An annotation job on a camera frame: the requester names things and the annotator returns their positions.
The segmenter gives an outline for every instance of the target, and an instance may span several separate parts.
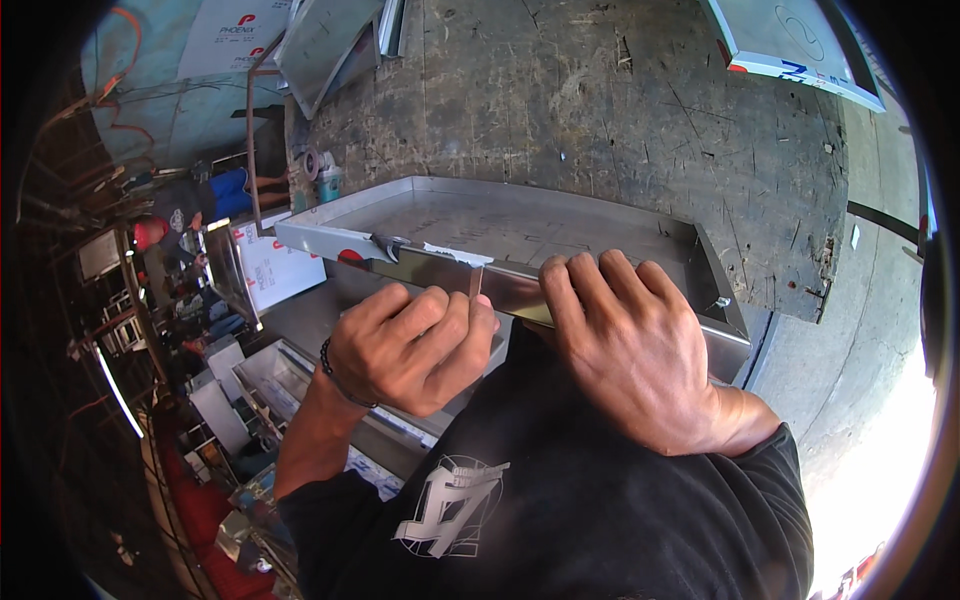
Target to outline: right hand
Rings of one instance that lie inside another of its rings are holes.
[[[391,283],[341,318],[327,358],[351,395],[426,417],[483,374],[499,325],[486,296]]]
[[[753,395],[714,387],[707,345],[686,298],[654,262],[623,252],[554,256],[540,286],[557,349],[574,379],[628,437],[660,454],[735,456],[776,431]]]

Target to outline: workshop floor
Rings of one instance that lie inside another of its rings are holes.
[[[884,100],[882,114],[843,103],[850,200],[915,227],[913,139],[902,111]],[[890,538],[923,465],[933,391],[919,343],[921,265],[903,246],[911,247],[847,215],[822,323],[781,317],[757,366],[754,392],[797,438],[814,527],[814,590],[833,589]]]

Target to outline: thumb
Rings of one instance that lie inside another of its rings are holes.
[[[483,294],[477,294],[470,301],[470,314],[469,314],[469,325],[473,329],[473,324],[475,323],[474,319],[486,319],[486,315],[490,316],[493,319],[493,331],[491,334],[496,333],[500,330],[500,320],[496,318],[496,315],[493,314],[493,305],[490,302],[490,299],[484,296]]]

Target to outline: black strap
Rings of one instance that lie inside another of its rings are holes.
[[[344,386],[340,385],[340,380],[337,379],[337,376],[333,374],[333,370],[330,368],[330,359],[326,357],[326,349],[330,347],[330,338],[326,338],[324,345],[320,348],[320,367],[324,370],[324,375],[330,378],[330,381],[333,382],[333,385],[337,386],[337,389],[340,390],[340,393],[344,395],[344,398],[353,402],[358,406],[363,406],[364,408],[376,408],[380,405],[379,402],[365,402],[360,398],[353,396],[350,392],[344,389]]]

